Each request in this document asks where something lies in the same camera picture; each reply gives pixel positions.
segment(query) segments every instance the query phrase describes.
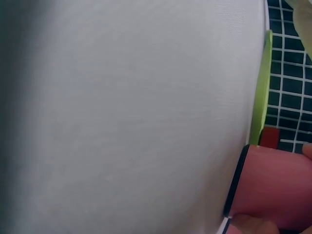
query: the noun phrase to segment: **white fabric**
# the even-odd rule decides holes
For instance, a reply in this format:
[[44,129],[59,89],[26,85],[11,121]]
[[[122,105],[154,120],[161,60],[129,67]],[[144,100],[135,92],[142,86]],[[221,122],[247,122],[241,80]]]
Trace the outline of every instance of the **white fabric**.
[[37,9],[20,51],[12,233],[215,233],[249,131],[263,8],[55,0]]

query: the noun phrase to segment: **tiled wall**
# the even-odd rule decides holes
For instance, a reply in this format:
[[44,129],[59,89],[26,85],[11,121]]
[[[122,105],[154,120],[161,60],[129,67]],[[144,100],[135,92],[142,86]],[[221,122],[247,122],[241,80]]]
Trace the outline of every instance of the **tiled wall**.
[[266,125],[281,131],[279,149],[301,153],[312,142],[312,62],[284,0],[268,0],[273,54]]

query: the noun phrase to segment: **pink object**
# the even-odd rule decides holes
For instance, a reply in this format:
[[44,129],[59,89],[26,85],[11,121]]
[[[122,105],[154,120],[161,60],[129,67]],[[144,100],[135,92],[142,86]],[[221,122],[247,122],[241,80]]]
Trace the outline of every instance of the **pink object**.
[[225,234],[242,234],[242,232],[230,224]]
[[312,161],[299,154],[245,146],[224,213],[253,215],[280,229],[303,231],[312,225]]

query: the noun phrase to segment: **green lid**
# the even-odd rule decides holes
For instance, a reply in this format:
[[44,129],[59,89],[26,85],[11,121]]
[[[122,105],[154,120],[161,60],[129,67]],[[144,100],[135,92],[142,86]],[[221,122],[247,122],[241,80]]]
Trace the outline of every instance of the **green lid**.
[[253,119],[250,130],[249,144],[257,145],[264,127],[268,108],[270,73],[272,61],[272,31],[268,31],[262,54],[261,66],[257,80],[255,98],[253,104]]

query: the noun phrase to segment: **finger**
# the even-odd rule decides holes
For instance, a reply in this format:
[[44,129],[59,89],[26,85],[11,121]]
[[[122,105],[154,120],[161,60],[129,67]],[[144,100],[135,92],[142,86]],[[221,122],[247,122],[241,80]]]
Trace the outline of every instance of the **finger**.
[[301,234],[312,234],[312,226],[304,230]]
[[312,159],[312,144],[304,144],[302,147],[302,153],[308,158]]
[[237,227],[243,234],[279,234],[277,226],[260,218],[254,218],[245,214],[235,215],[231,224]]

